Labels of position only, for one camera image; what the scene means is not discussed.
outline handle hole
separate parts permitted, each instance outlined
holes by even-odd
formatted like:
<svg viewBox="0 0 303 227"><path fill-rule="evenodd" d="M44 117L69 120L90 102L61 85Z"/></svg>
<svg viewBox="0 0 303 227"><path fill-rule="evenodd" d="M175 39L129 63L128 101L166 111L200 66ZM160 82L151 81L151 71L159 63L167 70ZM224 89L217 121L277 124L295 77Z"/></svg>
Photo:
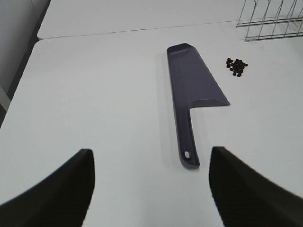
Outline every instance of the handle hole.
<svg viewBox="0 0 303 227"><path fill-rule="evenodd" d="M185 158L187 158L187 159L190 159L190 149L189 148L185 148L184 149L184 156L185 156Z"/></svg>

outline white tabletop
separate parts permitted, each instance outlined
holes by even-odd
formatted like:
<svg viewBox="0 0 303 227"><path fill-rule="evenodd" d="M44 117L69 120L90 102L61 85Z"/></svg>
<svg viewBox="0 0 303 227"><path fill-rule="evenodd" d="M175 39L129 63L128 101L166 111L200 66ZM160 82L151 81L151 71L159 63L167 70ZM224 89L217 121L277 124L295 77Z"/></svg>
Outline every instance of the white tabletop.
<svg viewBox="0 0 303 227"><path fill-rule="evenodd" d="M243 3L244 0L52 0L38 38L238 21ZM286 1L284 8L291 3ZM279 4L272 1L268 17L276 15ZM263 17L266 5L267 0L259 1L255 18ZM301 5L303 2L297 3L299 11ZM247 0L242 19L250 19L253 6L254 0ZM287 12L282 10L281 17Z"/></svg>
<svg viewBox="0 0 303 227"><path fill-rule="evenodd" d="M94 150L96 185L84 226L223 226L208 182L225 146L303 197L303 39L244 43L234 23L42 40L0 130L0 204L80 148ZM185 169L166 48L197 48L231 106L191 110L201 166ZM227 57L249 66L241 78Z"/></svg>

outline metal dish rack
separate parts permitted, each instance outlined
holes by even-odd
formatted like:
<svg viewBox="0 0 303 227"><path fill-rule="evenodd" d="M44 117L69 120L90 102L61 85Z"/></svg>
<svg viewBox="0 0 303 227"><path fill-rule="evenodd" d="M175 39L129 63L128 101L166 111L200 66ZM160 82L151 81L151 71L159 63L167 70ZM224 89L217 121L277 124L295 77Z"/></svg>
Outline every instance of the metal dish rack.
<svg viewBox="0 0 303 227"><path fill-rule="evenodd" d="M236 27L247 27L245 42L300 37L303 36L302 5L303 0L245 0ZM275 16L267 15L269 9ZM263 17L256 18L256 12ZM241 21L243 13L251 13L250 20Z"/></svg>

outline white surface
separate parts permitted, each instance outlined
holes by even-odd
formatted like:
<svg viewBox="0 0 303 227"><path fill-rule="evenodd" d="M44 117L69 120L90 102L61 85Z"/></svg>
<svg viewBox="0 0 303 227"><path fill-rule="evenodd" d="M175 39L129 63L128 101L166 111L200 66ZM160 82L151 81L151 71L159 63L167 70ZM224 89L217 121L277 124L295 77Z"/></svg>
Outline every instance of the white surface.
<svg viewBox="0 0 303 227"><path fill-rule="evenodd" d="M80 148L95 156L87 227L223 226L208 182L212 146L303 197L303 39L246 44L244 35L220 23L38 42L0 130L0 204ZM231 103L191 110L197 170L178 157L166 59L183 42ZM227 57L249 64L241 78Z"/></svg>
<svg viewBox="0 0 303 227"><path fill-rule="evenodd" d="M238 21L243 3L244 0L52 0L38 38ZM272 1L268 17L276 15L279 3ZM284 7L291 3L285 1ZM259 1L255 17L263 17L266 5L267 0ZM242 19L250 19L253 6L254 1L247 0Z"/></svg>

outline pile of coffee beans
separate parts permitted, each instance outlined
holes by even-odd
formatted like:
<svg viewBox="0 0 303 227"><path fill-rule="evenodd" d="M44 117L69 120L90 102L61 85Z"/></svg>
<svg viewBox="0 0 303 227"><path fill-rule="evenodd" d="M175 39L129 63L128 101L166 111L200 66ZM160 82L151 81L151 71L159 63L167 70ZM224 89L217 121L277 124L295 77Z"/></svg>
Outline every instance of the pile of coffee beans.
<svg viewBox="0 0 303 227"><path fill-rule="evenodd" d="M244 63L242 60L236 59L233 62L230 58L227 59L226 64L226 67L229 68L230 71L233 71L233 75L237 75L237 77L242 76L244 68L248 66L248 64Z"/></svg>

